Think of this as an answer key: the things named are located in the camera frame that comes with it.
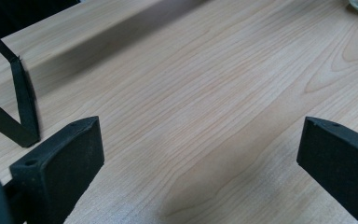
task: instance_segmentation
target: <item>black stand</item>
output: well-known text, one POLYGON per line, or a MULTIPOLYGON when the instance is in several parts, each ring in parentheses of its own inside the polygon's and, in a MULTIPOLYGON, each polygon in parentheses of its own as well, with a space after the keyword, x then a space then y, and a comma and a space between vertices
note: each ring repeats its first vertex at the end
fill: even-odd
POLYGON ((40 140, 32 87, 21 60, 0 39, 0 53, 11 66, 20 121, 18 123, 0 107, 0 132, 22 147, 30 147, 40 140))
POLYGON ((297 162, 358 220, 358 133, 306 118, 297 162))
POLYGON ((103 166, 98 117, 75 121, 10 165, 0 223, 63 223, 103 166))

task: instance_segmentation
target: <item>wood grain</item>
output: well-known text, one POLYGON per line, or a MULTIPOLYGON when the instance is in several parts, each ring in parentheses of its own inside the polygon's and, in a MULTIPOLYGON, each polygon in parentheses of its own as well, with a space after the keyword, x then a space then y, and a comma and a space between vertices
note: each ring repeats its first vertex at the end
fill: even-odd
MULTIPOLYGON (((356 223, 296 163, 305 116, 358 132, 345 1, 100 0, 4 41, 43 140, 100 116, 105 165, 67 223, 356 223)), ((0 56, 0 106, 17 118, 0 56)), ((0 179, 30 149, 0 134, 0 179)))

